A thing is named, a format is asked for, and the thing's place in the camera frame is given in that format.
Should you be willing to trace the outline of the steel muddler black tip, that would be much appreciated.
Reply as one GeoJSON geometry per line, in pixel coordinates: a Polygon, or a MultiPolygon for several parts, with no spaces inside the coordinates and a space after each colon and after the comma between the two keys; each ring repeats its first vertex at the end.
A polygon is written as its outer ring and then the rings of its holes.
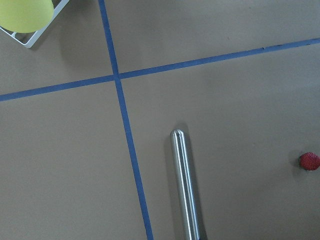
{"type": "Polygon", "coordinates": [[[174,129],[170,133],[170,141],[184,237],[186,240],[199,240],[201,235],[185,133],[174,129]]]}

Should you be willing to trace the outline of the yellow-green upturned cup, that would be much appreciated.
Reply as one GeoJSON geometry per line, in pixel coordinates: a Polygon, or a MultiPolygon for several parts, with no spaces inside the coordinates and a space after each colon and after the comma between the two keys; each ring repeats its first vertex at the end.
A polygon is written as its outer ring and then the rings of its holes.
{"type": "Polygon", "coordinates": [[[51,0],[2,0],[0,26],[17,33],[32,33],[45,27],[52,19],[51,0]]]}

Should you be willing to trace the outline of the red strawberry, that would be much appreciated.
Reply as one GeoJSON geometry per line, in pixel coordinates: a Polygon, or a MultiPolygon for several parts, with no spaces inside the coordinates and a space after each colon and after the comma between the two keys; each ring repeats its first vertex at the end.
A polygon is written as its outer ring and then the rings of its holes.
{"type": "Polygon", "coordinates": [[[313,152],[306,152],[300,156],[299,165],[307,171],[315,171],[320,167],[320,157],[313,152]]]}

